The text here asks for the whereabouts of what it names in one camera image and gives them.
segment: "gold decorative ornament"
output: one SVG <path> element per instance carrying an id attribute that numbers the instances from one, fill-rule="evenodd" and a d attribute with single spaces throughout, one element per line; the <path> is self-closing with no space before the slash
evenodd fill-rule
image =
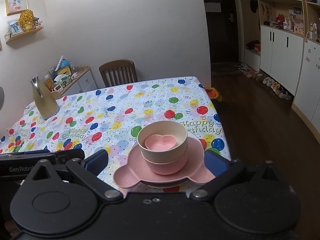
<path id="1" fill-rule="evenodd" d="M 24 32 L 33 30 L 35 28 L 35 17 L 33 15 L 33 11 L 23 11 L 20 14 L 18 22 Z"/>

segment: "photograph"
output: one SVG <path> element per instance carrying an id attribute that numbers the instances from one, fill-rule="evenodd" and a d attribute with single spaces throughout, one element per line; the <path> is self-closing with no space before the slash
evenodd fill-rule
<path id="1" fill-rule="evenodd" d="M 7 15 L 21 13 L 28 9 L 28 0 L 5 0 Z"/>
<path id="2" fill-rule="evenodd" d="M 13 35 L 23 32 L 19 23 L 18 23 L 18 19 L 7 21 L 7 23 L 9 25 L 9 28 L 10 28 L 11 33 Z"/>
<path id="3" fill-rule="evenodd" d="M 293 12 L 294 14 L 299 14 L 301 15 L 302 14 L 302 10 L 301 10 L 301 7 L 293 7 Z"/>

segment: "white drawer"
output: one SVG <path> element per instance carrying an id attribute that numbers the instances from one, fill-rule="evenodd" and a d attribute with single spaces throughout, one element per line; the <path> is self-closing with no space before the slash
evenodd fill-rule
<path id="1" fill-rule="evenodd" d="M 91 75 L 91 71 L 88 71 L 78 80 L 82 91 L 84 91 L 92 83 L 92 81 L 93 81 L 93 77 Z"/>
<path id="2" fill-rule="evenodd" d="M 91 84 L 83 92 L 88 92 L 88 91 L 97 90 L 97 89 L 98 88 L 95 81 L 92 81 Z"/>
<path id="3" fill-rule="evenodd" d="M 78 82 L 74 83 L 71 87 L 69 87 L 69 89 L 66 92 L 62 91 L 63 96 L 71 96 L 79 93 L 82 93 L 82 89 L 80 88 Z"/>

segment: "dining table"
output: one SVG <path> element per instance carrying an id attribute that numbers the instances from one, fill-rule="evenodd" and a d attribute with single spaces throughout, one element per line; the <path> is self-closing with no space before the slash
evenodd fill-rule
<path id="1" fill-rule="evenodd" d="M 166 78 L 98 89 L 57 100 L 59 112 L 44 120 L 34 102 L 0 140 L 0 154 L 48 149 L 82 149 L 86 157 L 105 149 L 109 161 L 98 178 L 120 190 L 114 172 L 127 163 L 139 131 L 172 120 L 199 138 L 203 148 L 230 160 L 228 143 L 217 111 L 196 77 Z M 186 192 L 201 185 L 186 181 L 170 188 L 142 182 L 134 192 Z"/>

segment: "pink bear-shaped plate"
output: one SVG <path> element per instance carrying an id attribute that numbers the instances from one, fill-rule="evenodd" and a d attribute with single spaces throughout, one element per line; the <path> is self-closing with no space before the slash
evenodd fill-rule
<path id="1" fill-rule="evenodd" d="M 199 139 L 188 137 L 188 154 L 186 165 L 178 172 L 170 175 L 159 175 L 150 170 L 144 160 L 139 145 L 133 146 L 128 163 L 115 171 L 114 183 L 121 188 L 133 188 L 141 181 L 149 183 L 171 183 L 182 179 L 190 179 L 196 184 L 205 184 L 215 176 L 204 166 L 204 150 Z"/>

